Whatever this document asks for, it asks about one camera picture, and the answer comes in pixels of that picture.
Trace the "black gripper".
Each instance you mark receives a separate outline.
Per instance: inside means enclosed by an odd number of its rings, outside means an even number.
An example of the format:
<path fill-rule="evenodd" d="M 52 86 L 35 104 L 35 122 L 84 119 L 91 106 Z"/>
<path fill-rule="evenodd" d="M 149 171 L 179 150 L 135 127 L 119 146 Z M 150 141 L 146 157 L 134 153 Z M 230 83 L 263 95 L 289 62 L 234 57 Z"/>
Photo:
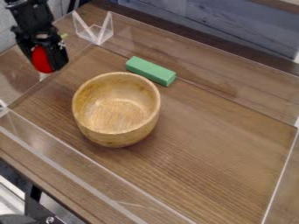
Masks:
<path fill-rule="evenodd" d="M 12 27 L 16 43 L 30 61 L 34 61 L 34 48 L 39 39 L 47 39 L 58 33 L 52 25 L 54 15 L 47 3 L 10 3 L 10 11 L 16 25 Z M 62 70 L 70 62 L 67 46 L 63 38 L 47 39 L 43 48 L 54 72 Z"/>

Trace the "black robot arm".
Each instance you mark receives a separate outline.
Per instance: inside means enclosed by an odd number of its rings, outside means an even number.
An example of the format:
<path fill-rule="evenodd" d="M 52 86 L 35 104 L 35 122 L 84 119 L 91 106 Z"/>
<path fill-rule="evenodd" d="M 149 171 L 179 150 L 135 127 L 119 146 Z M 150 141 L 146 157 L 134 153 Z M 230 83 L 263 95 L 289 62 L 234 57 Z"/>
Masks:
<path fill-rule="evenodd" d="M 35 69 L 51 74 L 70 62 L 63 37 L 52 24 L 54 15 L 48 0 L 4 0 L 16 25 L 11 31 L 23 54 Z"/>

